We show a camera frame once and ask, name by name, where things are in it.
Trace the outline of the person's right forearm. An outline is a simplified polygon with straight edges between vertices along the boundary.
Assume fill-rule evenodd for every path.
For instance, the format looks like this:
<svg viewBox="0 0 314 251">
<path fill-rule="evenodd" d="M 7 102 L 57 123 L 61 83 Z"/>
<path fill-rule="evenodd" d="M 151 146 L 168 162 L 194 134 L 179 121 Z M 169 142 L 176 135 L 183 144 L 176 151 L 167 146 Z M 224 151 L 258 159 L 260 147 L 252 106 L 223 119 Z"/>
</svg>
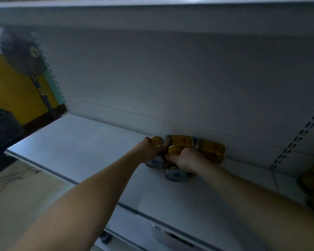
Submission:
<svg viewBox="0 0 314 251">
<path fill-rule="evenodd" d="M 271 251 L 314 251 L 314 211 L 201 160 L 195 167 Z"/>
</svg>

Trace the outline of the person's left hand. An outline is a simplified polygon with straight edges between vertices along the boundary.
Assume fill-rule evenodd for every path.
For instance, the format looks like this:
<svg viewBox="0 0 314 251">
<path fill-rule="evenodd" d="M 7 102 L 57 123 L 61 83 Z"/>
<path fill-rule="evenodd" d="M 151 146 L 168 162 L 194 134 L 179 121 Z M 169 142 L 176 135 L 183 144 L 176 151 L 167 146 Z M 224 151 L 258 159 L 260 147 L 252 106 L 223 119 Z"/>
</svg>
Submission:
<svg viewBox="0 0 314 251">
<path fill-rule="evenodd" d="M 154 159 L 155 156 L 163 150 L 163 147 L 166 147 L 166 145 L 161 144 L 159 146 L 153 146 L 152 144 L 144 144 L 143 139 L 132 148 L 131 153 L 133 153 L 134 158 L 138 163 L 143 164 Z"/>
</svg>

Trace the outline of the black caster wheel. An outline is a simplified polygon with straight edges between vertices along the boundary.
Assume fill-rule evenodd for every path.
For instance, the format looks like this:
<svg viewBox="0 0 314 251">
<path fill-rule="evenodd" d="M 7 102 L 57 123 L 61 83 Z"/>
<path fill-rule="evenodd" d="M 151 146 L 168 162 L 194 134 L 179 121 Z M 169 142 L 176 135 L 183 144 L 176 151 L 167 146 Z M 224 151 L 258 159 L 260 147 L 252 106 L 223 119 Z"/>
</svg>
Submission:
<svg viewBox="0 0 314 251">
<path fill-rule="evenodd" d="M 99 236 L 99 239 L 101 240 L 103 244 L 107 245 L 112 240 L 112 235 L 106 232 L 105 230 L 103 230 L 101 235 Z"/>
</svg>

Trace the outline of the black standing fan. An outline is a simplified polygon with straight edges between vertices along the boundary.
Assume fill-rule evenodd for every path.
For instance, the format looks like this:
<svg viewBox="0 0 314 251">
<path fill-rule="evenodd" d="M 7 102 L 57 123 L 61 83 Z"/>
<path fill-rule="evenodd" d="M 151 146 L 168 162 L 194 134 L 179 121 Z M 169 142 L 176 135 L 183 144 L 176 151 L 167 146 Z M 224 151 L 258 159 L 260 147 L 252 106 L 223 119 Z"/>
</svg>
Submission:
<svg viewBox="0 0 314 251">
<path fill-rule="evenodd" d="M 18 35 L 13 30 L 3 27 L 0 29 L 0 50 L 14 71 L 31 79 L 52 119 L 56 120 L 58 116 L 52 108 L 48 97 L 43 93 L 37 79 L 38 76 L 43 75 L 46 71 L 46 64 L 36 43 Z"/>
</svg>

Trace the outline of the white metal shelving unit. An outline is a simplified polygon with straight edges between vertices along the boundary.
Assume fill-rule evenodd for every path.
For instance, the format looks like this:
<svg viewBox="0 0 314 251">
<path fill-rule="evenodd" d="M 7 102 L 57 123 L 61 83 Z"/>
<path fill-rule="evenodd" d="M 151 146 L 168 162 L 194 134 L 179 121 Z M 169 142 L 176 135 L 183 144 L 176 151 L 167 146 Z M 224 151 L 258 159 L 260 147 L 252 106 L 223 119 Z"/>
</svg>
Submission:
<svg viewBox="0 0 314 251">
<path fill-rule="evenodd" d="M 226 147 L 222 166 L 295 191 L 314 164 L 314 0 L 0 0 L 68 113 L 7 149 L 78 184 L 146 136 Z"/>
</svg>

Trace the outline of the black plastic crate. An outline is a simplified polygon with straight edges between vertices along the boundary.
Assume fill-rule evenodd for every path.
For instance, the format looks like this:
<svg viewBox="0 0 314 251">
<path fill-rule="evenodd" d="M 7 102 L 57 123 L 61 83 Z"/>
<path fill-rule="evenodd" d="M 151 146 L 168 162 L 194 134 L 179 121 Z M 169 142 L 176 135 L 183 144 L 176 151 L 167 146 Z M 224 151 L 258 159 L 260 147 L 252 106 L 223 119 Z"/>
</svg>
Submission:
<svg viewBox="0 0 314 251">
<path fill-rule="evenodd" d="M 23 128 L 13 113 L 0 109 L 0 172 L 16 161 L 5 151 L 24 138 Z"/>
</svg>

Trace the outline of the person's left forearm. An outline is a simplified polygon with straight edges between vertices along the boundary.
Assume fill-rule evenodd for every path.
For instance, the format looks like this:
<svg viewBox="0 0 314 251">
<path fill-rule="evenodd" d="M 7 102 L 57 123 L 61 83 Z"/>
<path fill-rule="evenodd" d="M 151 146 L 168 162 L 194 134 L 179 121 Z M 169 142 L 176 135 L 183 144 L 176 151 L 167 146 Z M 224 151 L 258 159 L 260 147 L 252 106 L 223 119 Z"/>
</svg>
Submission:
<svg viewBox="0 0 314 251">
<path fill-rule="evenodd" d="M 71 188 L 8 251 L 90 251 L 106 227 L 142 153 L 130 151 Z"/>
</svg>

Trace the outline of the person's right hand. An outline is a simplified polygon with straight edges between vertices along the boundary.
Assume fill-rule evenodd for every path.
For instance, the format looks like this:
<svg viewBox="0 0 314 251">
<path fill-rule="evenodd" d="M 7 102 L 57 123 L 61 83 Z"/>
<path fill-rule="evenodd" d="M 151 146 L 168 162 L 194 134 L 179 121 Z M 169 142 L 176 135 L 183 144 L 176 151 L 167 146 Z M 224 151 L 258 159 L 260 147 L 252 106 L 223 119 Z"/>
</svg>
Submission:
<svg viewBox="0 0 314 251">
<path fill-rule="evenodd" d="M 181 152 L 180 169 L 199 176 L 210 175 L 216 171 L 215 166 L 201 153 L 192 148 L 184 148 Z"/>
</svg>

